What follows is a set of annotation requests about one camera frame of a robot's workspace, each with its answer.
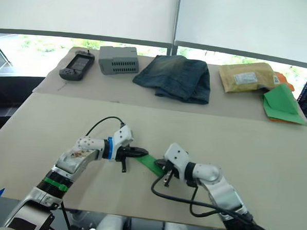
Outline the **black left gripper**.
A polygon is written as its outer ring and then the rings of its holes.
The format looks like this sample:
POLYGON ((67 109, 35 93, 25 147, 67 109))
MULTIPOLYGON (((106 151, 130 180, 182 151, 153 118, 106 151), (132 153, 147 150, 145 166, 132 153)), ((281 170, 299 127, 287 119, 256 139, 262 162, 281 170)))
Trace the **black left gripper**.
POLYGON ((147 155, 148 150, 140 147, 120 146, 117 150, 115 161, 121 163, 122 173, 127 172, 127 157, 143 157, 147 155))

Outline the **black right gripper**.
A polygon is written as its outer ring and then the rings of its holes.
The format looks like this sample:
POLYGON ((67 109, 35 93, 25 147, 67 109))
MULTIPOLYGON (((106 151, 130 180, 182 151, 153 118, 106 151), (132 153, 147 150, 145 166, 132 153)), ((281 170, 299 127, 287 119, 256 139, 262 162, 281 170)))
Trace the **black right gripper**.
POLYGON ((164 171, 164 186, 168 187, 173 178, 179 178, 179 171, 167 160, 157 159, 155 164, 164 171))

